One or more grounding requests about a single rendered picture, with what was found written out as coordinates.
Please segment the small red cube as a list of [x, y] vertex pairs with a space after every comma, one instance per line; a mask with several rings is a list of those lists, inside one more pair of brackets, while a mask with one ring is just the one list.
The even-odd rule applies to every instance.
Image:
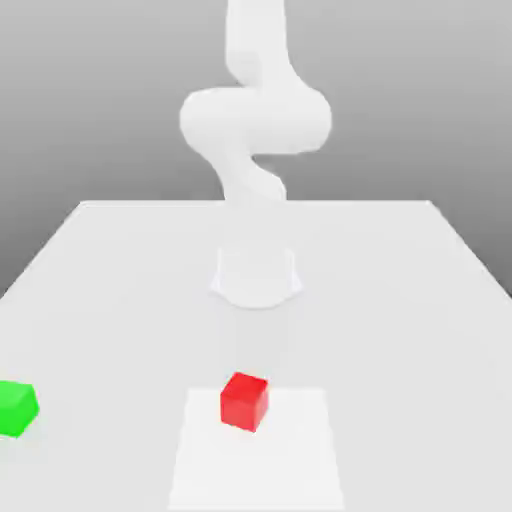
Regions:
[[220, 419], [224, 424], [255, 432], [268, 405], [268, 381], [235, 372], [220, 393]]

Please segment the small green cube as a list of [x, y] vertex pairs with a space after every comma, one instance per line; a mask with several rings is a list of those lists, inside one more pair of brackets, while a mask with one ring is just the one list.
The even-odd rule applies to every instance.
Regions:
[[0, 381], [0, 436], [18, 438], [39, 411], [32, 384]]

